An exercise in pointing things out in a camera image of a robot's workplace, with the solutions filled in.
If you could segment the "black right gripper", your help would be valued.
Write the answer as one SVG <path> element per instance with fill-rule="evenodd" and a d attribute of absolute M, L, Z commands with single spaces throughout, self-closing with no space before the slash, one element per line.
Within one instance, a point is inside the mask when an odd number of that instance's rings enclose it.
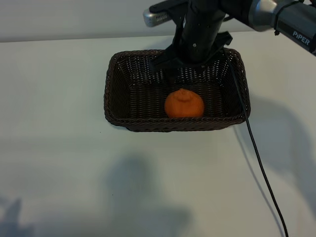
<path fill-rule="evenodd" d="M 205 69 L 203 62 L 209 62 L 233 40 L 228 31 L 218 33 L 225 15 L 218 0 L 189 1 L 180 41 L 176 48 L 170 45 L 150 60 L 151 71 L 162 71 L 168 85 L 176 82 L 180 68 L 201 73 Z"/>

